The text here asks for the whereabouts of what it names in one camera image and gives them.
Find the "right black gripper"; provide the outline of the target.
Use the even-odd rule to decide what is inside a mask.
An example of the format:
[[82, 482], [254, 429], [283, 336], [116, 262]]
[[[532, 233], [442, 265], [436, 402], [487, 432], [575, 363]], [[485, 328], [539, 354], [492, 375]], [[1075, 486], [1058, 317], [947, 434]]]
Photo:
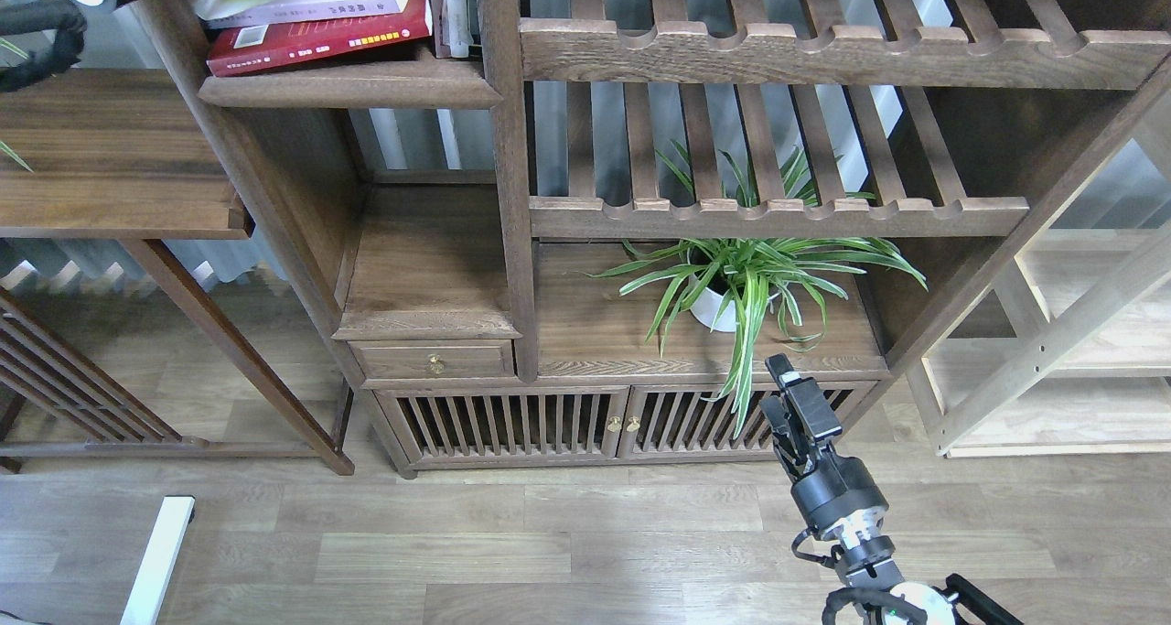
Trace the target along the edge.
[[843, 433], [823, 390], [812, 376], [802, 378], [785, 353], [765, 359], [765, 365], [779, 394], [763, 397], [760, 408], [807, 528], [820, 541], [875, 540], [889, 503], [860, 458], [821, 458], [807, 475], [809, 461]]

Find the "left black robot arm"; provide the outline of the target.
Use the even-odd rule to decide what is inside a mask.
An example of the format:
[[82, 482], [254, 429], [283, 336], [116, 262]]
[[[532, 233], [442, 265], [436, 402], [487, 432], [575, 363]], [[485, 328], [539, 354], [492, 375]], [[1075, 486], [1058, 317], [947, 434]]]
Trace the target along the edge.
[[85, 46], [85, 9], [112, 12], [135, 0], [12, 0], [4, 4], [4, 36], [54, 30], [50, 50], [32, 51], [18, 66], [4, 67], [1, 91], [16, 92], [49, 76], [64, 73], [78, 61]]

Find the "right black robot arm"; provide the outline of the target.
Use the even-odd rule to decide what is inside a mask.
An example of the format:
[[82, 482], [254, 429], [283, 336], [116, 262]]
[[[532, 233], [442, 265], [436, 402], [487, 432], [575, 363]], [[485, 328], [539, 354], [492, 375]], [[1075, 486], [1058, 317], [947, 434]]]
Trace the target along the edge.
[[779, 394], [765, 397], [760, 408], [806, 523], [790, 551], [833, 569], [843, 583], [828, 595], [822, 621], [833, 624], [848, 605], [865, 624], [963, 624], [958, 607], [982, 624], [1020, 621], [959, 574], [950, 575], [945, 588], [904, 579], [893, 542], [881, 533], [886, 497], [860, 458], [833, 448], [843, 428], [819, 383], [797, 375], [785, 353], [769, 357], [766, 366]]

